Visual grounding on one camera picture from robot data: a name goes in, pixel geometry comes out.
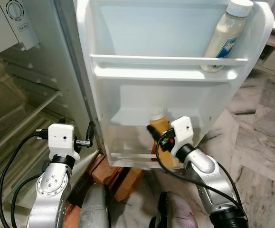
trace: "mayonnaise bottle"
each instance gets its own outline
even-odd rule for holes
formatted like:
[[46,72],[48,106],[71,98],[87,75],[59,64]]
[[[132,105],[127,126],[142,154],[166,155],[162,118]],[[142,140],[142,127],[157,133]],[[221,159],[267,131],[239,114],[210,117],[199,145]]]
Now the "mayonnaise bottle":
[[[219,20],[204,57],[227,58],[239,35],[243,32],[246,17],[253,2],[250,0],[230,0],[226,13]],[[200,65],[205,72],[220,71],[222,65]]]

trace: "white bottle cap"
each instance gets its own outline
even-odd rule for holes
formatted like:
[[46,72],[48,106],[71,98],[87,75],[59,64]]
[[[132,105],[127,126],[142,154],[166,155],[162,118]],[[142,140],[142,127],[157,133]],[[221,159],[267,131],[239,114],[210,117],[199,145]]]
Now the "white bottle cap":
[[236,17],[247,17],[252,7],[250,0],[230,0],[226,12]]
[[150,120],[159,120],[161,118],[163,118],[163,111],[160,108],[154,109],[153,112],[151,113],[151,118]]

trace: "bottle label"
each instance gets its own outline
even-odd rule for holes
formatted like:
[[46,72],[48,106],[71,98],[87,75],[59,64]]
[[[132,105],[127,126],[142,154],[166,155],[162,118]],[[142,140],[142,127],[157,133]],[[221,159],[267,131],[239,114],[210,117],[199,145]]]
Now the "bottle label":
[[[237,37],[232,38],[232,39],[228,39],[223,48],[220,50],[220,52],[218,53],[216,58],[227,58],[230,54],[230,51],[232,49],[232,47],[234,46],[234,44],[236,43]],[[213,65],[213,68],[219,68],[222,65]]]

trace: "refrigerator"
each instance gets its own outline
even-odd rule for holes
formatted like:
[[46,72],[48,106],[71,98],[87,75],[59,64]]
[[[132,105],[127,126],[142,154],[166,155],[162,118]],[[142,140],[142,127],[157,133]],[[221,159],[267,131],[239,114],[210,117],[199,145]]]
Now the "refrigerator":
[[[80,152],[71,186],[97,155],[110,165],[159,168],[146,130],[151,113],[189,116],[196,146],[258,60],[273,26],[255,2],[230,58],[204,58],[228,0],[0,0],[0,175],[11,153],[35,129],[65,118],[92,148]],[[224,65],[218,73],[200,65]],[[4,182],[11,197],[48,159],[47,142],[30,140]],[[36,189],[18,200],[24,227]]]

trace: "refrigerator door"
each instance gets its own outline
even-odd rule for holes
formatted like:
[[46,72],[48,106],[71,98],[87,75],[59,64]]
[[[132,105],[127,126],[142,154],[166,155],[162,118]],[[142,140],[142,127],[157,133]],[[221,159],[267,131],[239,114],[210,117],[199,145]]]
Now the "refrigerator door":
[[[146,125],[189,116],[196,146],[260,56],[273,26],[255,2],[230,58],[204,58],[227,0],[77,0],[76,19],[111,165],[158,167]],[[224,65],[217,73],[200,65]]]

